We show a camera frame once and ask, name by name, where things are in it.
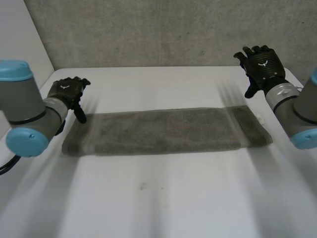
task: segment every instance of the black glove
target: black glove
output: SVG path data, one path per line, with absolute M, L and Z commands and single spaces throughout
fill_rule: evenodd
M 66 78 L 55 81 L 51 87 L 48 97 L 58 98 L 63 101 L 68 109 L 74 110 L 78 121 L 85 123 L 87 121 L 84 111 L 79 105 L 83 91 L 90 82 L 86 78 Z
M 253 97 L 259 90 L 263 90 L 266 95 L 274 86 L 288 83 L 284 67 L 273 49 L 267 46 L 254 46 L 252 50 L 243 47 L 247 57 L 242 52 L 233 56 L 240 60 L 240 66 L 249 77 L 250 86 L 244 95 L 246 98 Z

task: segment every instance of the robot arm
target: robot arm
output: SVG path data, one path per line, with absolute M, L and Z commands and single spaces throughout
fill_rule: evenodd
M 298 149 L 317 147 L 317 70 L 299 92 L 285 79 L 282 63 L 273 49 L 267 46 L 243 48 L 247 57 L 234 55 L 250 80 L 245 97 L 251 98 L 263 90 L 265 99 L 291 142 Z
M 317 147 L 317 70 L 301 92 L 291 83 L 282 83 L 265 98 L 295 147 Z
M 0 109 L 12 130 L 6 144 L 17 156 L 40 155 L 52 138 L 63 130 L 68 110 L 81 123 L 86 116 L 79 106 L 87 79 L 56 81 L 48 97 L 42 100 L 29 65 L 21 60 L 0 61 Z

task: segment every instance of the table surface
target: table surface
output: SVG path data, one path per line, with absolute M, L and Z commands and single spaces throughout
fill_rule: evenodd
M 91 81 L 86 113 L 246 104 L 273 138 L 257 149 L 150 156 L 67 157 L 64 132 L 0 177 L 6 238 L 255 238 L 317 236 L 317 153 L 290 142 L 240 67 L 76 68 L 56 80 Z M 286 78 L 301 86 L 289 70 Z M 0 141 L 0 162 L 12 157 Z

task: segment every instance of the white wall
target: white wall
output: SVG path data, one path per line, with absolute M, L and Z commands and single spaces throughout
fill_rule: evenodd
M 0 59 L 27 61 L 39 87 L 54 72 L 23 0 L 0 0 Z M 0 112 L 0 138 L 8 129 Z

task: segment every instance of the blue joint cap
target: blue joint cap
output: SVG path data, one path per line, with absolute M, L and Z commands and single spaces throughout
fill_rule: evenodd
M 0 81 L 15 82 L 33 77 L 27 62 L 23 60 L 0 60 Z
M 298 149 L 312 149 L 317 147 L 317 128 L 305 130 L 293 135 L 291 142 Z
M 311 75 L 312 82 L 317 85 L 317 69 Z
M 18 156 L 32 157 L 42 154 L 49 145 L 49 141 L 37 130 L 16 127 L 7 134 L 6 145 Z

